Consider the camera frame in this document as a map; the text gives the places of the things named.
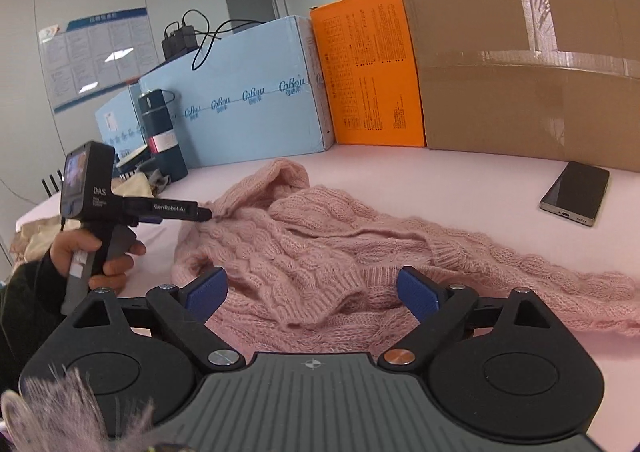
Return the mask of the person's left hand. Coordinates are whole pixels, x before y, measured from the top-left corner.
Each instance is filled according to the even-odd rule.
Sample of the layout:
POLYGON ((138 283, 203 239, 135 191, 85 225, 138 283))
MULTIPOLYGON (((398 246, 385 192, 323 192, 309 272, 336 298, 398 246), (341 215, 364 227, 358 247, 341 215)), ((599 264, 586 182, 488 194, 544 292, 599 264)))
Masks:
MULTIPOLYGON (((49 255, 58 274, 67 277, 76 251, 83 250, 86 253, 93 253, 101 245, 102 242, 99 238, 87 230, 62 231, 55 236, 49 249, 49 255)), ((120 293, 127 284, 127 273, 134 268, 134 256, 143 256, 145 253, 145 245, 140 241, 135 241, 122 256, 106 261, 103 271, 90 279, 89 287, 91 289, 107 287, 120 293)))

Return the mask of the person's left forearm sleeve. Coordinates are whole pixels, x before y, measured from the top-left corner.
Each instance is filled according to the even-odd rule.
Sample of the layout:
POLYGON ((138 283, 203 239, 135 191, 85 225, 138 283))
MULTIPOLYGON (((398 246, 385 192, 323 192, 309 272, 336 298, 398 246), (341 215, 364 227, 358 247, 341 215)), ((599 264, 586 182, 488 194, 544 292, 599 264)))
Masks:
POLYGON ((1 391, 17 389, 27 362, 62 322, 65 292, 48 253, 20 265, 1 288, 1 391))

